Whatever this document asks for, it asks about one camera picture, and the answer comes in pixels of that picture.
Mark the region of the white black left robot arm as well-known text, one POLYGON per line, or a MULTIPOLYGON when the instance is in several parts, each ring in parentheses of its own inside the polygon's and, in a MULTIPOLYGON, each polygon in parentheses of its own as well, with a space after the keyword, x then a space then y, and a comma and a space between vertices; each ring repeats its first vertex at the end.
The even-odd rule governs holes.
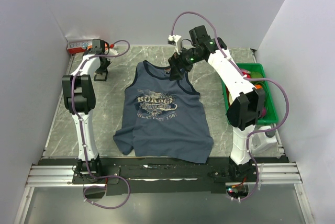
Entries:
POLYGON ((79 66, 69 75, 62 77, 63 100, 72 115, 79 145, 79 156, 74 175, 91 183, 104 179, 99 152, 93 130, 93 109, 96 97, 92 78, 104 61, 108 44, 100 39, 92 41, 92 47, 84 52, 79 66))

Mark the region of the blue sleeveless shirt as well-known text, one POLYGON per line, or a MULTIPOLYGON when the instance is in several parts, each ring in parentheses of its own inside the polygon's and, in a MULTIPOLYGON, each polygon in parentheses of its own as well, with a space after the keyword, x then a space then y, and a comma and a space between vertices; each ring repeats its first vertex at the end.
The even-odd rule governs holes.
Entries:
POLYGON ((119 151, 136 156, 168 156, 206 163, 214 144, 200 93, 188 74, 171 81, 170 67, 144 60, 125 89, 121 129, 113 140, 119 151))

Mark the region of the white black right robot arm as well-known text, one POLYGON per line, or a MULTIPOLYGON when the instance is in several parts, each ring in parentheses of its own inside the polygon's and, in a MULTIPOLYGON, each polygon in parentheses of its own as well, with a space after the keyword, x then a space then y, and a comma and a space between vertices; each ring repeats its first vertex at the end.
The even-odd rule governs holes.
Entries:
POLYGON ((221 38, 211 38, 205 26, 189 31, 192 48, 182 46, 182 37, 170 35, 168 43, 175 46, 168 59, 171 67, 170 80, 181 80, 193 65, 206 61, 219 74, 229 91, 232 102, 227 110, 227 119, 233 127, 233 147, 229 157, 229 176, 241 181, 251 171, 250 151, 247 136, 255 129, 263 110, 265 92, 247 81, 237 67, 221 38))

